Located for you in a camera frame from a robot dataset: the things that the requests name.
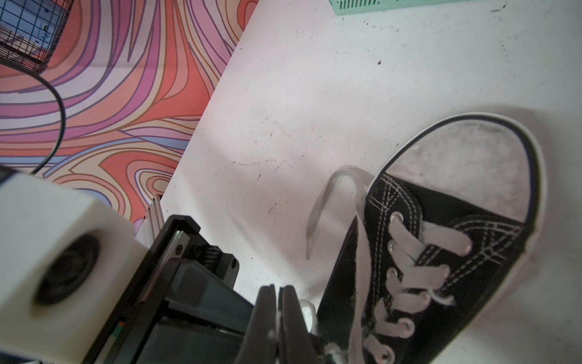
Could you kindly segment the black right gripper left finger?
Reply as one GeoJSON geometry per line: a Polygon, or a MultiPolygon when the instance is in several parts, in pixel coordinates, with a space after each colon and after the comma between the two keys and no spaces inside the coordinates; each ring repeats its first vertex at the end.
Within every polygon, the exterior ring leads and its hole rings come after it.
{"type": "Polygon", "coordinates": [[[274,364],[277,360],[277,296],[274,285],[259,290],[236,364],[274,364]]]}

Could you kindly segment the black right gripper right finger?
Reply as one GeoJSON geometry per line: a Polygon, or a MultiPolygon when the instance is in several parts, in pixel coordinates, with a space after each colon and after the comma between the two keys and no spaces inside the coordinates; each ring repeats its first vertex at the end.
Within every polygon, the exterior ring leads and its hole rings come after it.
{"type": "Polygon", "coordinates": [[[299,304],[296,290],[287,285],[280,288],[278,309],[278,360],[282,364],[318,363],[312,338],[299,304]]]}

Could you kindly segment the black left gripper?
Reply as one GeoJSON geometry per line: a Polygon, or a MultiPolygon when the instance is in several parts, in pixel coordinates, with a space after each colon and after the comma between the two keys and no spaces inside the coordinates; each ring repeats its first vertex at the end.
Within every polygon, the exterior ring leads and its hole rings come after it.
{"type": "Polygon", "coordinates": [[[239,260],[170,216],[84,363],[233,363],[253,305],[234,291],[239,260]]]}

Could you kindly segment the black sneaker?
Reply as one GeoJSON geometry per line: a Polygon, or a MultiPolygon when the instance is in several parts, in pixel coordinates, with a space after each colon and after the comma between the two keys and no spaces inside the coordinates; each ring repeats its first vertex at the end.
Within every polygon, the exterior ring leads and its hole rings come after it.
{"type": "Polygon", "coordinates": [[[342,179],[355,217],[313,315],[327,363],[432,362],[507,289],[547,199],[539,143],[494,114],[438,121],[377,174],[338,168],[310,212],[308,248],[342,179]]]}

